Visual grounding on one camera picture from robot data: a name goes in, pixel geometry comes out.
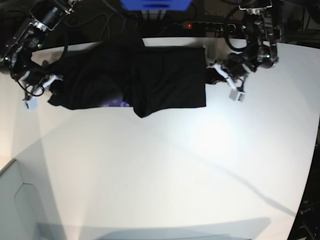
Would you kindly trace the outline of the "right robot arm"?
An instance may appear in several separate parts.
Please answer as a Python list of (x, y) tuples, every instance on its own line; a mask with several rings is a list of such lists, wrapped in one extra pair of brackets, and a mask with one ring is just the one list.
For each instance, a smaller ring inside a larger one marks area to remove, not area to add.
[(77, 0), (41, 0), (30, 10), (15, 34), (0, 48), (0, 72), (8, 74), (21, 87), (24, 100), (40, 97), (52, 84), (68, 52), (68, 35), (63, 28), (63, 52), (53, 63), (39, 65), (32, 55), (40, 50), (50, 32), (58, 28), (74, 11)]

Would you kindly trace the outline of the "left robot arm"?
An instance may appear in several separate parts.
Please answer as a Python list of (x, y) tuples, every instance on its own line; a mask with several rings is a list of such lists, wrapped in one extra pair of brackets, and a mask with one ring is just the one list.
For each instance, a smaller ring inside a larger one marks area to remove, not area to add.
[[(226, 59), (216, 60), (207, 66), (209, 85), (228, 83), (235, 90), (243, 91), (247, 77), (258, 68), (270, 69), (279, 62), (277, 38), (270, 9), (271, 0), (236, 0), (225, 1), (233, 9), (223, 22), (223, 38), (232, 50)], [(246, 46), (235, 47), (230, 41), (229, 20), (243, 11), (241, 31), (245, 36)]]

